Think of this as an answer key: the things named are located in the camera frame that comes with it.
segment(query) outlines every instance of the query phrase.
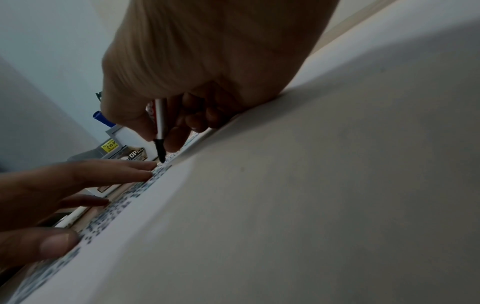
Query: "blue cap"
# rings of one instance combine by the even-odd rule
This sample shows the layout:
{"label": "blue cap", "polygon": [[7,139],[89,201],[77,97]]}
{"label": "blue cap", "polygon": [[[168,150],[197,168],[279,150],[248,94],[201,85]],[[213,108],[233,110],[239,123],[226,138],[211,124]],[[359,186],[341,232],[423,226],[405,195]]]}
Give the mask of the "blue cap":
{"label": "blue cap", "polygon": [[96,111],[95,114],[93,115],[93,118],[100,121],[101,123],[106,124],[109,127],[113,127],[113,126],[116,125],[113,122],[111,122],[110,120],[108,120],[107,118],[105,118],[105,116],[102,114],[101,111]]}

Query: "hand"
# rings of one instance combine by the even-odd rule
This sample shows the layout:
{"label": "hand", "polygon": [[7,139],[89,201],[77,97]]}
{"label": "hand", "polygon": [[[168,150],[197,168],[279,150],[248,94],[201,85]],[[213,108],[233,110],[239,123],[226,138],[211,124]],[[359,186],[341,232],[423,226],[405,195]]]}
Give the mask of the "hand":
{"label": "hand", "polygon": [[106,205],[106,198],[75,193],[89,187],[147,181],[156,166],[145,161],[90,160],[0,174],[0,266],[65,255],[79,242],[74,231],[27,227],[36,226],[59,209]]}
{"label": "hand", "polygon": [[132,0],[103,59],[103,114],[146,140],[145,107],[168,98],[167,151],[274,98],[338,0]]}

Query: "black marker tip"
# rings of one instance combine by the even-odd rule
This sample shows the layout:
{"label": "black marker tip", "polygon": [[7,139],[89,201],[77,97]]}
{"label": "black marker tip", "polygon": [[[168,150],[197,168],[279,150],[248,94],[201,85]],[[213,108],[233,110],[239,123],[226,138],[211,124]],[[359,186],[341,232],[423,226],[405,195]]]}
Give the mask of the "black marker tip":
{"label": "black marker tip", "polygon": [[156,151],[158,153],[158,159],[162,164],[165,163],[167,160],[167,151],[165,150],[164,147],[164,140],[163,139],[154,139],[153,142],[155,143],[156,146]]}

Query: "price sticker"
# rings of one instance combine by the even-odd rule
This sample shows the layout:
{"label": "price sticker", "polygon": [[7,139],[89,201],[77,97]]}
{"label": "price sticker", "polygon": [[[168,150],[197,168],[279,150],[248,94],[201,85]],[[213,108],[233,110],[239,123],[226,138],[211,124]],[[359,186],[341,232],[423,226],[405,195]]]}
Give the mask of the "price sticker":
{"label": "price sticker", "polygon": [[101,148],[104,149],[107,153],[110,153],[111,151],[115,150],[118,146],[119,144],[115,140],[110,139],[109,141],[104,143],[101,146]]}

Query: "fingernail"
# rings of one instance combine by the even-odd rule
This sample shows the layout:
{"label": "fingernail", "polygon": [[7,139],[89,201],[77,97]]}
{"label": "fingernail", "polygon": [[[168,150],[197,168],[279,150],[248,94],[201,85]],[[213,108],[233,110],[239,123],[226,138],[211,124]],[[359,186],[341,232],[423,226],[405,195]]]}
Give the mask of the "fingernail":
{"label": "fingernail", "polygon": [[48,237],[40,245],[40,255],[43,258],[54,258],[64,255],[69,248],[70,234],[62,233]]}

